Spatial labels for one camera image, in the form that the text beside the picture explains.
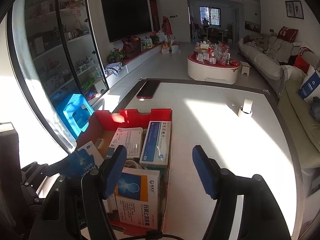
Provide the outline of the red cardboard box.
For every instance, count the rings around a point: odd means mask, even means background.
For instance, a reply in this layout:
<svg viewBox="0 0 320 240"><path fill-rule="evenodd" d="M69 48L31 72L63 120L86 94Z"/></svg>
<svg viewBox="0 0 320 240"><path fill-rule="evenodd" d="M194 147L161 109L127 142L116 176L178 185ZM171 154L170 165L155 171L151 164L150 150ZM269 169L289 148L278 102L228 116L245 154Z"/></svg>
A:
<svg viewBox="0 0 320 240"><path fill-rule="evenodd" d="M96 111L76 139L77 148L92 145L104 159L120 145L127 151L119 182L106 202L114 229L142 236L164 228L172 128L169 108Z"/></svg>

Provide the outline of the blue white paper bag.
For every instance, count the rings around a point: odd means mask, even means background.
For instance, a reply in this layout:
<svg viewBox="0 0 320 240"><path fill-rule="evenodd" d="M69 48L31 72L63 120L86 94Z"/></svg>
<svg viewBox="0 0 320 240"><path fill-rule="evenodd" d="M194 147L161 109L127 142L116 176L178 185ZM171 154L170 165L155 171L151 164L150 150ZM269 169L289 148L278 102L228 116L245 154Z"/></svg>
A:
<svg viewBox="0 0 320 240"><path fill-rule="evenodd" d="M309 66L306 77L298 90L299 96L306 101L308 104L313 102L314 97L319 98L320 90L320 77L319 72L313 68L312 65Z"/></svg>

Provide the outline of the round white red coffee table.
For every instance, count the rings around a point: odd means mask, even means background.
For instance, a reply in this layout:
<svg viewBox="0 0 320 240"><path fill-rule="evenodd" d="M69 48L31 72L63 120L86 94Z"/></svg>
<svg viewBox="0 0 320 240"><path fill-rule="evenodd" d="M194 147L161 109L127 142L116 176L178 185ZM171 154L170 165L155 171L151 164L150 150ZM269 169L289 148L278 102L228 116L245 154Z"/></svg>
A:
<svg viewBox="0 0 320 240"><path fill-rule="evenodd" d="M241 63L231 58L229 45L218 42L197 42L187 58L188 75L196 81L232 85L236 82Z"/></svg>

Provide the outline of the black television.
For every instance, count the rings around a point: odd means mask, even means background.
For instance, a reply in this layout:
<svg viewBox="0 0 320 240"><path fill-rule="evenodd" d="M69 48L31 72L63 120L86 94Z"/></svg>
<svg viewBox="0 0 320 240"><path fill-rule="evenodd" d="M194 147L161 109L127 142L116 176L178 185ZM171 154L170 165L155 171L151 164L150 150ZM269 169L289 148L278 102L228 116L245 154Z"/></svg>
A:
<svg viewBox="0 0 320 240"><path fill-rule="evenodd" d="M148 0L101 0L109 42L152 31Z"/></svg>

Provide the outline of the green potted plant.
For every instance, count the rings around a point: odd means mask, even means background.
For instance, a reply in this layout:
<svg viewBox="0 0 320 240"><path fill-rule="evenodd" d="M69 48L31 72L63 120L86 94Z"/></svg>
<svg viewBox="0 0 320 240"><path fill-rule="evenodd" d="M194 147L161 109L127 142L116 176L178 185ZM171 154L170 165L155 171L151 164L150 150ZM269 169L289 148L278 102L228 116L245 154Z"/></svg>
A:
<svg viewBox="0 0 320 240"><path fill-rule="evenodd" d="M112 63L121 62L121 61L123 61L123 59L125 59L125 52L123 51L123 49L114 48L108 54L106 61L108 64L112 64Z"/></svg>

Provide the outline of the white text medicine box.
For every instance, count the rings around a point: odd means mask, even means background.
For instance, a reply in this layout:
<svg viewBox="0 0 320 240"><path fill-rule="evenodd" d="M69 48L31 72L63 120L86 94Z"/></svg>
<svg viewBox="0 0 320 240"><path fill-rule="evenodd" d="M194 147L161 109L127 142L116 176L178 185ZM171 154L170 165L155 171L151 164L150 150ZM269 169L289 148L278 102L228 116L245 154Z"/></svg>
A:
<svg viewBox="0 0 320 240"><path fill-rule="evenodd" d="M119 145L126 148L127 159L140 158L142 152L143 129L117 128L106 152L106 157L111 157Z"/></svg>

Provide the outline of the wall picture frames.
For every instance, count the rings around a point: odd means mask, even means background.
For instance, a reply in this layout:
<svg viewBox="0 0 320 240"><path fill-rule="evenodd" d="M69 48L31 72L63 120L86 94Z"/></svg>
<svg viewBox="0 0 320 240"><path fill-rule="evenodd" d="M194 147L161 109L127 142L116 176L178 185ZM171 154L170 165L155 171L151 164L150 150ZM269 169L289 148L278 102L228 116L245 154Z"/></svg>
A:
<svg viewBox="0 0 320 240"><path fill-rule="evenodd" d="M304 19L304 12L301 1L286 1L287 17Z"/></svg>

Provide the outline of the blue plastic stool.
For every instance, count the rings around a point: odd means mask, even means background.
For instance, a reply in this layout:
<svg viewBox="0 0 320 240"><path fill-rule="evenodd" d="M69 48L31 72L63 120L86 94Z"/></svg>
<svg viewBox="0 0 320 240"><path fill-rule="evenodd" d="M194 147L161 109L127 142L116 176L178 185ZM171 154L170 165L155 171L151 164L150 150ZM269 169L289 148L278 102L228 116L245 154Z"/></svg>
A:
<svg viewBox="0 0 320 240"><path fill-rule="evenodd" d="M77 139L89 126L94 109L82 94L69 95L56 107L57 114L72 136Z"/></svg>

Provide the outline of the beige sofa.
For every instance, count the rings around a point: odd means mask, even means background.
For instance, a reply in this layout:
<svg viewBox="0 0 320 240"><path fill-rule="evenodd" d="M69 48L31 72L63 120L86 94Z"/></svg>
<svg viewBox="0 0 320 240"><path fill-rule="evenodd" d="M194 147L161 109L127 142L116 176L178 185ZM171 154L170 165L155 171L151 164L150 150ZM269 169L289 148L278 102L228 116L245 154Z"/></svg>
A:
<svg viewBox="0 0 320 240"><path fill-rule="evenodd" d="M265 34L246 36L238 46L276 92L278 108L295 143L301 167L319 167L319 121L309 113L319 88L311 95L298 94L312 74L319 74L319 56L303 44Z"/></svg>

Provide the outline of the dark red bag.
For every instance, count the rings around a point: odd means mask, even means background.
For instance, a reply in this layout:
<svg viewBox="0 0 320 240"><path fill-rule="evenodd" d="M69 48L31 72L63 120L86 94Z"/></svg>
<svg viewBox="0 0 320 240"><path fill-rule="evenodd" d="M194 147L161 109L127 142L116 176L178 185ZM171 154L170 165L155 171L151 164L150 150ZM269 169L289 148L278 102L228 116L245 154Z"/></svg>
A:
<svg viewBox="0 0 320 240"><path fill-rule="evenodd" d="M141 53L141 40L137 36L127 36L122 40L126 59L132 59Z"/></svg>

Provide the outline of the orange blue white medicine box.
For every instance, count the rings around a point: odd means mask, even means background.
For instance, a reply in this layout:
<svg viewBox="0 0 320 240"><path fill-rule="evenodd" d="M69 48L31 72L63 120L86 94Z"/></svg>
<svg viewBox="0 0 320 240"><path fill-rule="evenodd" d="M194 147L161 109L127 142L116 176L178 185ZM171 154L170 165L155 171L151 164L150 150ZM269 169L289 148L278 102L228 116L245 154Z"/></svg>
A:
<svg viewBox="0 0 320 240"><path fill-rule="evenodd" d="M123 168L115 189L122 223L158 229L160 172Z"/></svg>

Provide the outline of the small white wooden stool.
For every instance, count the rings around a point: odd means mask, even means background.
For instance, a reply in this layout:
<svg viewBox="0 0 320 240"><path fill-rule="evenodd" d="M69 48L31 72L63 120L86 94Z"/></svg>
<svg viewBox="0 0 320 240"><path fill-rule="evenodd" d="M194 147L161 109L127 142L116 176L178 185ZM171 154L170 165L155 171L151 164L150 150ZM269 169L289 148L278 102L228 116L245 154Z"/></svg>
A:
<svg viewBox="0 0 320 240"><path fill-rule="evenodd" d="M241 61L241 74L249 76L251 67L249 63Z"/></svg>

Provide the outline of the glass display cabinet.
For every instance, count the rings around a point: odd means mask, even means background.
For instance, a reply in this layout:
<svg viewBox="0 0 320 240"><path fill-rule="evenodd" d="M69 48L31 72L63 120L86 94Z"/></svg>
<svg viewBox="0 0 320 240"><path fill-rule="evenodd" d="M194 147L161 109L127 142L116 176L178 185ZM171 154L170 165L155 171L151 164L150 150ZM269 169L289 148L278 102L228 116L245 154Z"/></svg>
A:
<svg viewBox="0 0 320 240"><path fill-rule="evenodd" d="M76 139L56 107L72 94L92 107L109 89L88 0L15 0L8 24L27 100L53 139L72 152Z"/></svg>

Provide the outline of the large printed tape roll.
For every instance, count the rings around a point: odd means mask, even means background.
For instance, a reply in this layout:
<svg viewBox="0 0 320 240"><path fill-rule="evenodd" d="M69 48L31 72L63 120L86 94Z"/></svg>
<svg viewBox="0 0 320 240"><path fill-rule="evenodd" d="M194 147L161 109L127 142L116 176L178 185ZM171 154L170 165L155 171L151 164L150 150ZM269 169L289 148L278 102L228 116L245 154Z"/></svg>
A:
<svg viewBox="0 0 320 240"><path fill-rule="evenodd" d="M133 159L127 159L125 161L125 168L134 168L134 169L142 169L138 162L134 161Z"/></svg>

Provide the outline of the red cushion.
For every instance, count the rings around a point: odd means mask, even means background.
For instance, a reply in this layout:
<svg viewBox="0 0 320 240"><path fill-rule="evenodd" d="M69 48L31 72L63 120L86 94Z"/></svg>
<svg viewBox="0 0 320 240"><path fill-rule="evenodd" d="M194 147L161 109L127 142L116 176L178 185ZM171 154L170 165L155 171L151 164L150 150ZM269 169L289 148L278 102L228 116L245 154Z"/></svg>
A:
<svg viewBox="0 0 320 240"><path fill-rule="evenodd" d="M292 28L283 26L278 32L277 38L289 43L293 43L295 42L297 34L298 34L298 29L292 29Z"/></svg>

